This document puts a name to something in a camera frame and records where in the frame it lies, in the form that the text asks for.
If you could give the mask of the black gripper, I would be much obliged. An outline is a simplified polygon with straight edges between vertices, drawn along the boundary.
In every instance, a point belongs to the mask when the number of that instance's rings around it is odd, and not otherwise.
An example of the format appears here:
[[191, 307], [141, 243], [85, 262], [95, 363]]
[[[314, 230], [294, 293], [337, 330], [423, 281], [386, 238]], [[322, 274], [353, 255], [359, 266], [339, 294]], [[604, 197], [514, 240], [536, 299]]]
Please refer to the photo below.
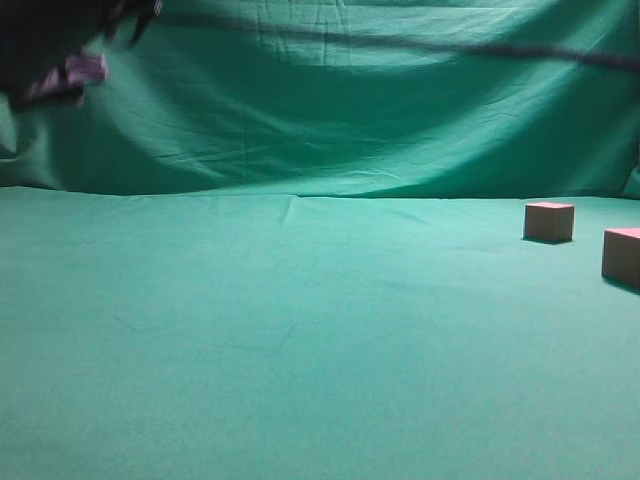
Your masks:
[[82, 104], [86, 89], [109, 73], [106, 56], [86, 47], [99, 36], [112, 42], [134, 19], [133, 47], [162, 7], [161, 1], [3, 1], [1, 96], [13, 111]]

